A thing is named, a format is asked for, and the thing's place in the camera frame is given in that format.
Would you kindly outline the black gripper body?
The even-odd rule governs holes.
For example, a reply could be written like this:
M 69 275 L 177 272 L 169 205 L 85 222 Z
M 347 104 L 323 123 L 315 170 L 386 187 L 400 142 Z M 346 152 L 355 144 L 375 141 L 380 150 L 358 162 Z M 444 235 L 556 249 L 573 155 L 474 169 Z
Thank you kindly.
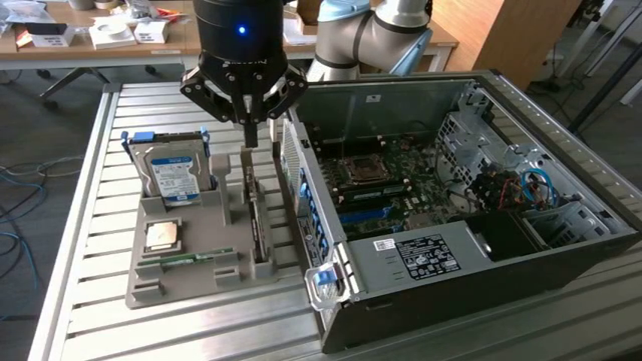
M 223 97 L 252 97 L 255 73 L 282 73 L 283 1 L 193 1 L 200 39 L 196 68 Z

